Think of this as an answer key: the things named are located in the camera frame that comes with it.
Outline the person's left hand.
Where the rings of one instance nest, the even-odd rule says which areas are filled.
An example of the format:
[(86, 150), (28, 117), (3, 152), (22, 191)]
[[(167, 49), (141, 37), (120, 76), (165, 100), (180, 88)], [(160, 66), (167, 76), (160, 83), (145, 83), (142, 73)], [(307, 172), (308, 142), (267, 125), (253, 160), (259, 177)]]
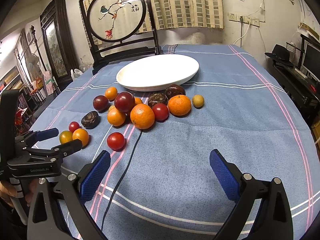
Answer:
[[(29, 192), (25, 195), (27, 206), (31, 205), (35, 189), (39, 183), (38, 179), (33, 179), (29, 184)], [(15, 198), (17, 191), (9, 182), (2, 180), (0, 183), (1, 198), (10, 206), (14, 207), (11, 198)]]

